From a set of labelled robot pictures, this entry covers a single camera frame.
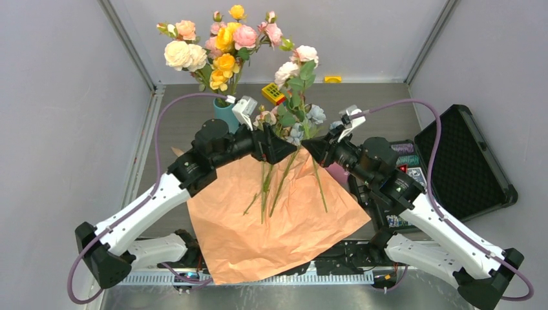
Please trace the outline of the light blue flower stem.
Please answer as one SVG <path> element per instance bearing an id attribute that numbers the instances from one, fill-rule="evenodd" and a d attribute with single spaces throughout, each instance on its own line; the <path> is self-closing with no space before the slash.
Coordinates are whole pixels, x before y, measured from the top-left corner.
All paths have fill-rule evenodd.
<path id="1" fill-rule="evenodd" d="M 301 105 L 299 108 L 291 110 L 280 104 L 269 111 L 268 123 L 273 125 L 275 134 L 297 147 L 297 150 L 289 156 L 285 164 L 268 213 L 269 217 L 273 215 L 282 194 L 284 182 L 299 155 L 301 142 L 315 137 L 319 132 L 319 125 L 322 125 L 325 121 L 325 112 L 318 105 Z"/>

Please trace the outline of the teal ceramic vase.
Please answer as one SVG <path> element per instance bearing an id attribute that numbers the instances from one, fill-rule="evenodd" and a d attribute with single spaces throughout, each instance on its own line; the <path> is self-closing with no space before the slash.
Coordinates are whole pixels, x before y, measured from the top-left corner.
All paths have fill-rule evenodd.
<path id="1" fill-rule="evenodd" d="M 213 102 L 215 118 L 225 121 L 230 133 L 235 133 L 239 126 L 238 119 L 232 111 L 234 105 L 220 98 L 214 99 Z"/>

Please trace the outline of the peach wrapping paper sheet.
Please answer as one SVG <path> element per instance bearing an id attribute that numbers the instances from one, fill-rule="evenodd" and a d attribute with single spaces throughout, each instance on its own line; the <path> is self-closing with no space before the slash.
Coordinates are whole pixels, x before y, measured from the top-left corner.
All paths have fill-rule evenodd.
<path id="1" fill-rule="evenodd" d="M 271 171 L 267 201 L 262 175 Z M 188 210 L 216 284 L 254 282 L 309 262 L 370 221 L 306 150 L 271 170 L 252 157 L 217 171 Z"/>

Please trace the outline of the tan satin ribbon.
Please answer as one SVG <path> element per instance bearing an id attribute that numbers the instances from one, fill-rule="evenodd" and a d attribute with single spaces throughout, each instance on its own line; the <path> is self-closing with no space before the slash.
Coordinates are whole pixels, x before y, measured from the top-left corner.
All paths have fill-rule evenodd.
<path id="1" fill-rule="evenodd" d="M 171 150 L 177 158 L 184 155 L 184 151 L 176 147 L 171 147 Z"/>

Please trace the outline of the yellow rose stems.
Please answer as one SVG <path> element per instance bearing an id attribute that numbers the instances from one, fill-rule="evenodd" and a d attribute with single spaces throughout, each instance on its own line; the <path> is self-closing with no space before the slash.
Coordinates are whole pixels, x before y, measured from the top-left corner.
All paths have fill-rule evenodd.
<path id="1" fill-rule="evenodd" d="M 233 95 L 242 66 L 242 60 L 237 57 L 234 34 L 242 26 L 240 21 L 246 17 L 246 11 L 242 5 L 233 5 L 228 13 L 234 19 L 233 22 L 223 22 L 223 15 L 219 11 L 213 14 L 206 48 L 212 61 L 209 86 L 216 93 Z"/>

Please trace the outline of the pale pink rose stem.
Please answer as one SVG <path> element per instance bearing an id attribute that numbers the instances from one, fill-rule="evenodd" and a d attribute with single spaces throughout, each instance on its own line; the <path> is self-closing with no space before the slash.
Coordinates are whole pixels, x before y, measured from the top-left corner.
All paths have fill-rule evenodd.
<path id="1" fill-rule="evenodd" d="M 306 91 L 315 82 L 318 51 L 308 45 L 295 46 L 289 39 L 282 40 L 280 49 L 291 53 L 290 60 L 275 73 L 275 84 L 286 97 L 284 106 L 293 110 L 301 105 L 312 105 L 306 102 Z"/>

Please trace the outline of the cream white rose stems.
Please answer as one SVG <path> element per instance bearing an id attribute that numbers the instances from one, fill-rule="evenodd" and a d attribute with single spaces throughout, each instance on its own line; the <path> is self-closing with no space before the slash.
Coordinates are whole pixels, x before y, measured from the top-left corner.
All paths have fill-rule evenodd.
<path id="1" fill-rule="evenodd" d="M 165 64 L 175 71 L 188 72 L 198 83 L 199 91 L 227 94 L 226 78 L 221 75 L 221 83 L 213 81 L 213 67 L 209 62 L 208 51 L 200 45 L 185 41 L 171 41 L 164 48 Z"/>

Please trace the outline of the paper flower bouquet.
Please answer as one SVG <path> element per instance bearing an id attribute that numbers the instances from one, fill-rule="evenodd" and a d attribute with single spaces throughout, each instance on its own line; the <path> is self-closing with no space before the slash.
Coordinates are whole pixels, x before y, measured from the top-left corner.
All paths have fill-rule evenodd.
<path id="1" fill-rule="evenodd" d="M 259 114 L 253 122 L 254 129 L 258 130 L 259 140 L 258 159 L 262 162 L 260 184 L 260 222 L 264 223 L 268 217 L 268 200 L 271 192 L 271 181 L 274 168 L 274 141 L 276 135 L 277 116 L 273 110 L 267 110 L 264 106 L 259 108 Z"/>

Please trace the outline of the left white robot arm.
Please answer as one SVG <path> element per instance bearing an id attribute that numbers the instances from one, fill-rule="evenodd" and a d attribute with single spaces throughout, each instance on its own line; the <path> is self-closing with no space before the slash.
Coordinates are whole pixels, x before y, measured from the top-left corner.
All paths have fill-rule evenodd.
<path id="1" fill-rule="evenodd" d="M 179 234 L 144 242 L 138 237 L 170 210 L 213 183 L 218 168 L 246 156 L 276 164 L 297 150 L 270 126 L 260 130 L 241 124 L 232 134 L 220 119 L 207 120 L 191 145 L 129 206 L 96 225 L 83 222 L 77 226 L 78 252 L 100 288 L 114 287 L 133 269 L 146 265 L 178 262 L 182 267 L 193 266 L 198 250 Z"/>

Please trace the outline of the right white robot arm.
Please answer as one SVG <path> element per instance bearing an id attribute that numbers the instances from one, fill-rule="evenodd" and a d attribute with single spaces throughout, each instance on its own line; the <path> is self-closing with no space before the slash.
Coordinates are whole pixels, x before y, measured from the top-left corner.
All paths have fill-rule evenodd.
<path id="1" fill-rule="evenodd" d="M 301 144 L 320 166 L 337 163 L 366 185 L 378 207 L 396 213 L 440 245 L 427 247 L 382 227 L 370 240 L 371 261 L 417 267 L 456 288 L 474 307 L 495 309 L 523 255 L 487 242 L 446 213 L 419 182 L 397 168 L 399 155 L 386 139 L 368 138 L 356 146 L 342 131 L 339 127 Z"/>

